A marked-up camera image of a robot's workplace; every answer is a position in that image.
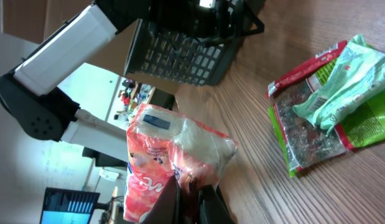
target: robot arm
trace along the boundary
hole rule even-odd
[[[124,130],[82,110],[57,85],[136,19],[150,21],[152,35],[165,27],[207,38],[206,44],[264,30],[256,18],[257,29],[243,31],[246,3],[239,0],[232,14],[228,4],[218,1],[208,9],[195,0],[96,0],[0,77],[0,102],[33,138],[79,144],[128,161]]]

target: cardboard box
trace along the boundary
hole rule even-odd
[[[40,44],[53,34],[63,21],[84,10],[91,0],[2,0],[2,32]],[[123,76],[136,22],[118,34],[86,62]],[[179,84],[144,73],[127,74],[137,82],[175,94]]]

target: white label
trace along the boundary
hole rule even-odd
[[[100,169],[100,176],[106,180],[115,182],[116,179],[119,177],[119,173],[109,171],[109,170],[104,170],[103,168]]]
[[[319,82],[317,76],[314,74],[308,79],[306,79],[308,86],[310,87],[311,91],[314,93],[317,90],[321,89],[322,84]]]
[[[315,58],[319,58],[319,57],[321,57],[322,55],[328,53],[329,51],[336,50],[337,48],[338,48],[338,43],[335,43],[335,44],[333,44],[331,47],[329,47],[329,49],[324,50],[323,52],[321,52],[321,53],[319,53],[319,54],[316,54],[316,55],[315,55]]]
[[[325,104],[327,101],[328,101],[328,98],[326,98],[325,96],[317,96],[317,98],[312,102],[308,110],[311,112],[314,112],[318,108],[320,108],[323,104]]]
[[[273,81],[268,85],[268,96],[271,96],[272,94],[274,94],[276,90],[277,88],[275,87],[275,81]]]
[[[157,193],[165,187],[162,183],[156,183],[153,185],[153,181],[150,177],[143,177],[144,180],[148,180],[148,183],[140,181],[140,185],[145,185],[148,187],[148,190],[155,190]]]

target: black monitor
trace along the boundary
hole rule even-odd
[[[45,189],[40,224],[88,224],[100,193]]]

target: black plastic basket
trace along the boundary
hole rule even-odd
[[[262,0],[252,1],[257,11]],[[148,75],[196,86],[216,85],[231,64],[241,38],[215,47],[203,47],[197,39],[175,31],[150,35],[148,22],[139,20],[126,61],[125,75],[144,72]]]

